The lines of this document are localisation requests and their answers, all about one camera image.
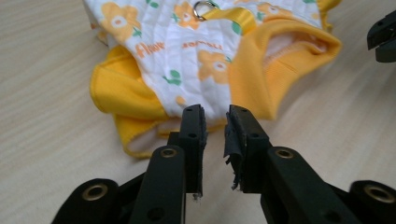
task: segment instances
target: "wood grain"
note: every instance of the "wood grain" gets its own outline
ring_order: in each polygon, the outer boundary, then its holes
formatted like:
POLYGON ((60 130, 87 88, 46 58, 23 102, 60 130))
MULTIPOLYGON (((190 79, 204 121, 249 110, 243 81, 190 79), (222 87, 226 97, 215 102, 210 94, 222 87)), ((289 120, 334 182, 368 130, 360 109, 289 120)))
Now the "wood grain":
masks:
MULTIPOLYGON (((274 145, 298 150, 341 189, 360 179, 396 188, 396 63, 377 63, 366 47, 370 27, 394 9, 393 0, 344 0, 330 14, 341 54, 293 86, 277 120, 261 121, 274 145)), ((90 98, 107 49, 81 1, 1 1, 0 30, 1 223, 50 223, 81 183, 123 184, 146 170, 90 98)), ((264 223, 258 195, 231 191, 223 139, 209 135, 205 197, 188 198, 187 223, 264 223)))

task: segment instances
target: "wooden table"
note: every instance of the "wooden table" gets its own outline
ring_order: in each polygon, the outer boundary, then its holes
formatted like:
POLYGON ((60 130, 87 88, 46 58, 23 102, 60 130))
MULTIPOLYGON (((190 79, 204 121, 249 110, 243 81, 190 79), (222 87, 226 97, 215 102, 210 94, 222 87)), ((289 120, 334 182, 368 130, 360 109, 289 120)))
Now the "wooden table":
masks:
MULTIPOLYGON (((370 27, 394 9, 394 0, 345 0, 333 10, 342 52, 294 85, 277 120, 261 121, 274 145, 298 150, 344 190, 361 179, 396 188, 396 63, 377 63, 366 46, 370 27)), ((107 48, 81 1, 2 1, 0 31, 1 223, 50 223, 81 183, 145 172, 148 161, 122 152, 111 116, 89 95, 107 48)), ((209 135, 205 197, 188 197, 187 223, 265 223, 259 195, 231 191, 223 144, 223 131, 209 135)))

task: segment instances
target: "light wood surface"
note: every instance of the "light wood surface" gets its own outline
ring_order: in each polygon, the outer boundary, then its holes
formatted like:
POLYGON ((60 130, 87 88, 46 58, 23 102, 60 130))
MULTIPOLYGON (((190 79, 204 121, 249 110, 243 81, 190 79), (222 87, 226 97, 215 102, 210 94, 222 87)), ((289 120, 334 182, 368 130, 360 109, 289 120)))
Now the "light wood surface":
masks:
MULTIPOLYGON (((362 179, 396 189, 396 63, 377 63, 366 47, 370 27, 395 9, 394 0, 344 0, 330 14, 341 54, 290 90, 277 120, 261 121, 274 145, 298 150, 344 190, 362 179)), ((79 0, 0 2, 1 223, 50 223, 83 182, 121 185, 145 172, 148 161, 122 152, 89 95, 106 52, 79 0)), ((231 191, 223 144, 223 131, 209 135, 205 196, 188 197, 186 222, 265 223, 259 195, 231 191)))

